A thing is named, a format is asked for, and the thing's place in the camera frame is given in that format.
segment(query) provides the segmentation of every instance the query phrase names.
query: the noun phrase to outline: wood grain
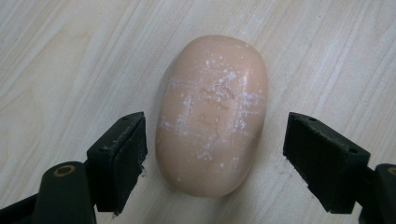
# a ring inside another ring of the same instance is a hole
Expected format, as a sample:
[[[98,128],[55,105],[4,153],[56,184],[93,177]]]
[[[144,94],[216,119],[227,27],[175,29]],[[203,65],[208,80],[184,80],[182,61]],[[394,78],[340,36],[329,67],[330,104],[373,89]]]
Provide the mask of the wood grain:
[[[163,181],[154,133],[168,66],[201,35],[255,47],[269,74],[264,134],[245,183],[219,199]],[[358,223],[327,214],[282,156],[290,111],[396,163],[396,1],[1,1],[0,207],[39,188],[119,117],[145,111],[146,177],[99,223]]]

